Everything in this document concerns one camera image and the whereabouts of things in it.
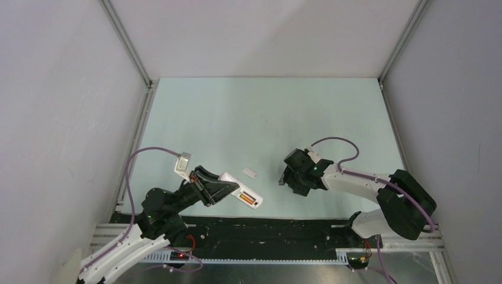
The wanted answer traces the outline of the white remote control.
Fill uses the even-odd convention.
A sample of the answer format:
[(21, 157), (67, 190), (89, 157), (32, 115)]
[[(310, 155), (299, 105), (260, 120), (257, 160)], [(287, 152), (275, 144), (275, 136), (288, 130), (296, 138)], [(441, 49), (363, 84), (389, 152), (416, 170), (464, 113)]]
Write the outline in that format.
[[(244, 183), (242, 183), (241, 181), (239, 181), (238, 179), (236, 179), (235, 177), (233, 177), (229, 173), (227, 173), (227, 172), (223, 173), (222, 175), (220, 175), (220, 177), (218, 179), (221, 181), (233, 182), (233, 183), (238, 184), (239, 187), (235, 191), (233, 191), (231, 193), (231, 195), (234, 196), (235, 198), (237, 198), (240, 202), (242, 202), (245, 205), (247, 205), (248, 207), (250, 207), (251, 209), (258, 209), (262, 205), (263, 198), (258, 193), (251, 190), (248, 186), (246, 186)], [(239, 198), (239, 195), (242, 192), (246, 192), (248, 195), (250, 195), (256, 199), (256, 202), (253, 206), (250, 206), (249, 204), (245, 203), (244, 201), (242, 201)]]

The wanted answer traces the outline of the orange battery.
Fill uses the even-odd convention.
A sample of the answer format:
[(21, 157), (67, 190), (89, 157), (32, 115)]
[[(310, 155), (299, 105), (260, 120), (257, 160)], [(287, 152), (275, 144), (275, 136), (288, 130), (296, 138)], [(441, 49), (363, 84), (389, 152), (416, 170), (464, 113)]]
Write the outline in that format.
[(248, 195), (246, 192), (242, 192), (239, 195), (239, 198), (244, 201), (245, 203), (249, 204), (250, 206), (253, 206), (256, 202), (256, 199), (250, 195)]

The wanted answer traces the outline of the white battery cover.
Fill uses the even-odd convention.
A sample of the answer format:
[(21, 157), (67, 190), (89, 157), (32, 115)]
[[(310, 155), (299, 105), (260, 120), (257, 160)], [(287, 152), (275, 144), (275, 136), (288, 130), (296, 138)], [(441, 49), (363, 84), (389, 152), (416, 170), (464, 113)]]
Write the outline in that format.
[(250, 177), (250, 178), (252, 178), (252, 179), (257, 178), (257, 176), (258, 176), (258, 173), (257, 173), (256, 171), (254, 171), (254, 170), (252, 170), (252, 169), (250, 169), (250, 168), (248, 168), (248, 167), (243, 168), (242, 172), (243, 172), (246, 176), (248, 176), (248, 177)]

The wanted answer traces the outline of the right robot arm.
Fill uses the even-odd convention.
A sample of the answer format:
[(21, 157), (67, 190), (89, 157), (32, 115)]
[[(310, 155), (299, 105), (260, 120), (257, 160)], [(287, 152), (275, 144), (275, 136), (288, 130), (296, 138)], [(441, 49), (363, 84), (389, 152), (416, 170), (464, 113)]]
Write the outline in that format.
[(367, 174), (322, 159), (310, 149), (295, 149), (284, 158), (286, 168), (279, 180), (293, 193), (307, 196), (310, 191), (341, 191), (376, 203), (378, 209), (354, 213), (344, 230), (345, 242), (359, 247), (367, 238), (396, 233), (416, 240), (431, 225), (436, 201), (406, 170), (393, 174)]

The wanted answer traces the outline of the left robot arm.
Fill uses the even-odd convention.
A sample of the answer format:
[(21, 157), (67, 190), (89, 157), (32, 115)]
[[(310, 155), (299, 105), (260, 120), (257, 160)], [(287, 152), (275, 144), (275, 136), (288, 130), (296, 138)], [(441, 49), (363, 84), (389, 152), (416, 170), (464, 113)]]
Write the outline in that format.
[(232, 175), (217, 176), (197, 166), (177, 191), (149, 190), (141, 203), (142, 212), (131, 218), (130, 226), (81, 261), (77, 283), (113, 283), (156, 250), (170, 244), (180, 246), (188, 230), (180, 212), (198, 202), (205, 206), (215, 205), (243, 189), (244, 184)]

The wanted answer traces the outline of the left controller board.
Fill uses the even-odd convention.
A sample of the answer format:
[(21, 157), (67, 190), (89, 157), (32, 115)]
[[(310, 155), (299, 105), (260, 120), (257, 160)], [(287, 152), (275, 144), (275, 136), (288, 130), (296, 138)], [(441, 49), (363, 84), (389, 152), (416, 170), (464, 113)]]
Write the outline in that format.
[(190, 256), (185, 252), (171, 251), (169, 256), (169, 261), (172, 262), (187, 262), (190, 260)]

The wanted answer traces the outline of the controller board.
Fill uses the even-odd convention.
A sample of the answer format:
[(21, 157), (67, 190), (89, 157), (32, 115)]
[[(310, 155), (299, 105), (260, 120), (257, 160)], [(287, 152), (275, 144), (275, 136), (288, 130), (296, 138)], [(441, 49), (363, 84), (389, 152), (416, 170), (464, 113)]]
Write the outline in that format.
[(370, 259), (370, 257), (349, 257), (347, 259), (347, 266), (351, 270), (366, 270)]
[(172, 262), (187, 262), (190, 260), (190, 256), (185, 252), (171, 251), (169, 256), (169, 261)]

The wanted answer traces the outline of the right controller board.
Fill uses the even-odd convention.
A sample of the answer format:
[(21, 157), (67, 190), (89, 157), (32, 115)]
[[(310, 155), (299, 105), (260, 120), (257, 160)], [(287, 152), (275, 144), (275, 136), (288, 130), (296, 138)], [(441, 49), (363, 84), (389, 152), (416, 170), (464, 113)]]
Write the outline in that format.
[(347, 259), (347, 266), (351, 270), (366, 270), (370, 259), (370, 257), (349, 257)]

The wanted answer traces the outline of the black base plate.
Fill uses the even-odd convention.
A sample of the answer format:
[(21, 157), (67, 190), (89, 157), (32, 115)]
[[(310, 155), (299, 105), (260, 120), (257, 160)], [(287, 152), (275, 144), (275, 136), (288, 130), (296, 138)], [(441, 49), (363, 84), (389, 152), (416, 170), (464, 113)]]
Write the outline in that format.
[(338, 252), (375, 249), (376, 236), (362, 239), (346, 220), (283, 220), (184, 216), (188, 231), (174, 241), (206, 260), (336, 260)]

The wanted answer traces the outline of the left aluminium frame post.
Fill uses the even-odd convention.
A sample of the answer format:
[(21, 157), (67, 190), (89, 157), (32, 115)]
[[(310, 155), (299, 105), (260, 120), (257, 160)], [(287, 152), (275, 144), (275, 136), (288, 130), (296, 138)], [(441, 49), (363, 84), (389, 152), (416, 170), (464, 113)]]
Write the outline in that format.
[(137, 52), (136, 47), (131, 40), (131, 37), (128, 35), (128, 32), (113, 2), (109, 0), (103, 0), (99, 1), (99, 3), (105, 15), (107, 16), (113, 30), (115, 31), (120, 43), (123, 45), (126, 54), (133, 64), (133, 67), (139, 74), (141, 82), (145, 87), (145, 91), (141, 95), (140, 109), (134, 124), (134, 131), (127, 152), (127, 154), (130, 155), (140, 147), (141, 139), (149, 116), (149, 111), (151, 109), (153, 98), (155, 96), (155, 90), (158, 86), (158, 81), (154, 80), (147, 72), (147, 69), (143, 64), (143, 61), (140, 58), (140, 55)]

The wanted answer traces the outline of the aluminium frame post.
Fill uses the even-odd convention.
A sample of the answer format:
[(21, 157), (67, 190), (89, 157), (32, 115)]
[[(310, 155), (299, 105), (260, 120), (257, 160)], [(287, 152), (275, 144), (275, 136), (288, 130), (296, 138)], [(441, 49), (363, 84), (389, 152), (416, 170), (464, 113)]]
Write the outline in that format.
[(388, 57), (387, 61), (384, 64), (384, 67), (382, 68), (378, 76), (378, 83), (381, 90), (384, 89), (385, 81), (388, 75), (390, 74), (395, 63), (405, 50), (408, 42), (411, 40), (413, 36), (413, 33), (416, 31), (417, 27), (419, 26), (421, 20), (423, 19), (427, 10), (431, 6), (432, 2), (433, 1), (431, 0), (419, 0), (416, 3), (416, 6), (414, 7), (409, 19), (407, 20), (396, 44), (394, 45), (390, 56)]
[(140, 147), (141, 139), (149, 116), (149, 111), (151, 109), (153, 98), (155, 96), (155, 90), (158, 86), (158, 81), (154, 80), (147, 72), (147, 69), (143, 64), (143, 61), (140, 58), (140, 55), (137, 52), (136, 47), (131, 40), (131, 37), (128, 35), (128, 32), (113, 2), (109, 0), (103, 0), (99, 1), (99, 3), (105, 15), (107, 16), (113, 30), (115, 31), (120, 43), (123, 45), (126, 54), (133, 64), (133, 67), (139, 74), (141, 82), (145, 87), (145, 91), (141, 95), (140, 109), (134, 124), (134, 131), (127, 152), (127, 154), (130, 155)]

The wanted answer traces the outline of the right aluminium frame post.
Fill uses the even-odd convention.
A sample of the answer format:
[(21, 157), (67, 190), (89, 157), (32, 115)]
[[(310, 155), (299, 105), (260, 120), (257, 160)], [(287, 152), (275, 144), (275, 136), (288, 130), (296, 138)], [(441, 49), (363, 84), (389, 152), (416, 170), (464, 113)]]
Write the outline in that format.
[(385, 81), (388, 75), (390, 74), (395, 63), (405, 50), (408, 42), (411, 40), (413, 36), (413, 33), (416, 31), (417, 27), (419, 26), (421, 20), (423, 19), (427, 10), (431, 6), (432, 2), (433, 1), (431, 0), (419, 0), (416, 3), (416, 6), (414, 7), (409, 19), (407, 20), (396, 44), (394, 45), (390, 56), (388, 57), (387, 61), (384, 64), (384, 67), (382, 68), (378, 76), (378, 83), (381, 90), (384, 89)]

